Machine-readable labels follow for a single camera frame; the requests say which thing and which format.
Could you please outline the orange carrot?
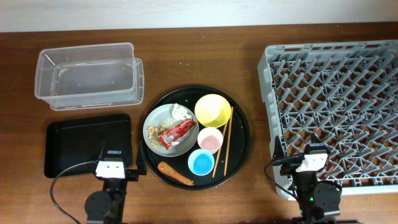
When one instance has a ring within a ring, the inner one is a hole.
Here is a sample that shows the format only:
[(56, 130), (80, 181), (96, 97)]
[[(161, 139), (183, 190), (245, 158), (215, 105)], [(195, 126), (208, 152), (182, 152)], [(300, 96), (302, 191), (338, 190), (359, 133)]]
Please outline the orange carrot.
[(160, 162), (157, 166), (158, 170), (164, 175), (171, 177), (180, 183), (187, 185), (187, 186), (194, 186), (192, 180), (188, 179), (187, 177), (183, 176), (179, 172), (177, 172), (174, 168), (169, 166), (166, 162)]

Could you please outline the peanut shells pile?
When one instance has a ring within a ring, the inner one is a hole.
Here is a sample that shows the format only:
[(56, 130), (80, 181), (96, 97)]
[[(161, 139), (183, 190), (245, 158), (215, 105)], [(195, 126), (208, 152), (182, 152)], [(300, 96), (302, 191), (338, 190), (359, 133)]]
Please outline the peanut shells pile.
[(156, 126), (148, 126), (147, 130), (148, 130), (147, 137), (150, 144), (154, 147), (160, 147), (162, 145), (160, 141), (160, 135), (168, 130), (165, 124), (161, 123)]

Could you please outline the red snack wrapper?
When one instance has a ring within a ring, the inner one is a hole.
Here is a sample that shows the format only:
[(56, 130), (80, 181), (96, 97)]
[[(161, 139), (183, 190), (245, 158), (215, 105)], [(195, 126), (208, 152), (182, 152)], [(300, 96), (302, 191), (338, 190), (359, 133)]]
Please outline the red snack wrapper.
[(196, 122), (191, 118), (183, 120), (175, 127), (167, 130), (159, 136), (159, 140), (166, 150), (169, 150), (175, 142), (178, 142), (180, 138), (185, 136), (191, 128), (196, 125)]

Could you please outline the grey plate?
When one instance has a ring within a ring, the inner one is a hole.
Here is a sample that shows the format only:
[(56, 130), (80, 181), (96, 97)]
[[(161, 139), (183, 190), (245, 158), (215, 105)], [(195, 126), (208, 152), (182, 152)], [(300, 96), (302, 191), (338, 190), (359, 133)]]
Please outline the grey plate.
[(199, 133), (198, 121), (197, 121), (195, 115), (193, 114), (193, 112), (191, 112), (186, 107), (186, 109), (188, 109), (188, 111), (190, 112), (190, 114), (192, 116), (192, 120), (194, 120), (196, 122), (196, 125), (193, 128), (191, 128), (189, 130), (189, 132), (184, 137), (180, 138), (178, 140), (178, 142), (174, 143), (174, 145), (169, 150), (166, 150), (166, 148), (163, 147), (163, 145), (161, 145), (160, 147), (152, 146), (147, 137), (147, 135), (148, 135), (147, 127), (148, 126), (156, 126), (156, 125), (160, 124), (161, 122), (163, 122), (167, 118), (174, 119), (172, 117), (173, 107), (174, 107), (174, 104), (165, 104), (165, 105), (156, 107), (153, 111), (151, 111), (147, 115), (147, 118), (144, 121), (143, 130), (142, 130), (144, 141), (145, 141), (147, 147), (150, 149), (150, 151), (152, 151), (160, 156), (164, 156), (164, 157), (176, 157), (176, 156), (180, 156), (180, 155), (186, 153), (187, 151), (189, 151), (196, 143), (197, 136)]

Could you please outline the blue cup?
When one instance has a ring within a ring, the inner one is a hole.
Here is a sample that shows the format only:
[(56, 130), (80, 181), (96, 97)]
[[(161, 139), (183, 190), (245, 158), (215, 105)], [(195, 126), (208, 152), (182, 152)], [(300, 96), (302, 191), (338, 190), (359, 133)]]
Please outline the blue cup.
[(197, 149), (193, 151), (188, 158), (188, 168), (199, 176), (209, 174), (215, 166), (215, 159), (209, 151)]

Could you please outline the wooden chopstick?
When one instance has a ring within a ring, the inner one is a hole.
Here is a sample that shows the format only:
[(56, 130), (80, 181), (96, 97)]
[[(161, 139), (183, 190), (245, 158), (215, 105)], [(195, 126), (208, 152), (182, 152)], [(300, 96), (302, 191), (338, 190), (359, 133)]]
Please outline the wooden chopstick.
[(222, 145), (223, 145), (223, 140), (224, 140), (224, 136), (225, 136), (226, 128), (227, 128), (227, 127), (228, 127), (228, 123), (226, 123), (226, 124), (224, 125), (224, 128), (223, 128), (222, 138), (221, 138), (221, 146), (218, 148), (218, 151), (217, 151), (216, 160), (215, 160), (215, 166), (214, 166), (214, 169), (213, 169), (212, 178), (214, 178), (214, 177), (215, 177), (215, 174), (216, 174), (217, 165), (218, 165), (218, 161), (219, 161), (219, 159), (220, 159), (221, 148), (222, 148)]
[(231, 141), (231, 127), (232, 127), (232, 122), (233, 122), (233, 111), (234, 111), (234, 107), (232, 106), (229, 123), (228, 123), (228, 137), (227, 137), (227, 145), (226, 145), (225, 164), (224, 164), (224, 176), (226, 176), (226, 173), (228, 170), (229, 147), (230, 147), (230, 141)]

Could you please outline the white tissue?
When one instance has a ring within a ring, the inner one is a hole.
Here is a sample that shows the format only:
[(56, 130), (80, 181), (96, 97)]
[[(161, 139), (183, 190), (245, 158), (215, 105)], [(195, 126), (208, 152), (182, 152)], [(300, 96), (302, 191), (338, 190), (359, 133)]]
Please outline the white tissue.
[(172, 117), (177, 120), (185, 120), (185, 119), (192, 119), (192, 116), (188, 109), (186, 107), (179, 105), (177, 103), (174, 104), (173, 110), (172, 110)]

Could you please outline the pink cup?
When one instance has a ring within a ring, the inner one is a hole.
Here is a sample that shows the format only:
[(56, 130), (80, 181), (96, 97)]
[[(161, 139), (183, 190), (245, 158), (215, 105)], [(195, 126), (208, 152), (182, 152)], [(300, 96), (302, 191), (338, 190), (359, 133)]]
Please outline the pink cup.
[(198, 133), (197, 143), (200, 148), (215, 154), (223, 143), (223, 134), (217, 128), (204, 128)]

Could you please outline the yellow bowl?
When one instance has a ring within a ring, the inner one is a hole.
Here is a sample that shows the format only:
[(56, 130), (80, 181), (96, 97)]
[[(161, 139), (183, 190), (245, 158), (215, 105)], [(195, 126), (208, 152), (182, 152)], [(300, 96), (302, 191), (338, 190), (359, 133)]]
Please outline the yellow bowl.
[(208, 94), (196, 102), (194, 114), (198, 122), (203, 126), (219, 128), (229, 121), (231, 105), (221, 95)]

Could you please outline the white rice pile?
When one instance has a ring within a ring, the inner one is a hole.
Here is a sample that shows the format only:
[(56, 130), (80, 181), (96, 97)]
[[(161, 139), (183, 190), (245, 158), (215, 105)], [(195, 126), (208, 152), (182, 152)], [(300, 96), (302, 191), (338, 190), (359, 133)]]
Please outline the white rice pile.
[(161, 126), (165, 129), (171, 129), (174, 126), (178, 125), (179, 121), (172, 119), (172, 118), (167, 118), (163, 122), (161, 122)]

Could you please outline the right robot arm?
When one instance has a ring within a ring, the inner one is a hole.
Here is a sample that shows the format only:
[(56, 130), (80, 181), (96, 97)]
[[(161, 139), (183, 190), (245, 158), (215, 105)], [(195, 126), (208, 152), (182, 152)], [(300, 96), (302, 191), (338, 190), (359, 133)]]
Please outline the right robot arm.
[(336, 223), (340, 215), (342, 186), (330, 180), (318, 180), (317, 172), (326, 167), (330, 151), (320, 142), (316, 134), (303, 152), (285, 156), (280, 137), (275, 138), (274, 154), (267, 167), (280, 167), (281, 176), (291, 176), (292, 190), (279, 185), (270, 176), (267, 178), (281, 191), (287, 193), (299, 205), (300, 216), (292, 223)]

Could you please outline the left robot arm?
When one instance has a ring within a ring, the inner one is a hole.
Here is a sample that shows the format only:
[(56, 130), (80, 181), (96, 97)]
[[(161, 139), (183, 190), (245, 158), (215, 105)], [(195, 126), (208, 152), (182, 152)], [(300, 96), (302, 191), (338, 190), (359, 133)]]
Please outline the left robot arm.
[(147, 174), (141, 151), (137, 152), (136, 169), (126, 169), (120, 157), (104, 157), (100, 152), (95, 161), (94, 176), (103, 182), (100, 191), (92, 193), (85, 202), (87, 223), (122, 223), (127, 183), (137, 182)]

